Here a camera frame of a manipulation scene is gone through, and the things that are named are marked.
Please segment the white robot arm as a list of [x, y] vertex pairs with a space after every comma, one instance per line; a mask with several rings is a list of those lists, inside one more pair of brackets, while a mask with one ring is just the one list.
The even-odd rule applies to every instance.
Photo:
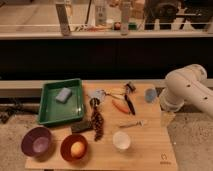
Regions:
[[177, 112], [185, 102], [190, 102], [213, 118], [213, 90], [203, 84], [206, 79], [207, 71], [199, 64], [169, 72], [159, 95], [160, 106], [164, 111]]

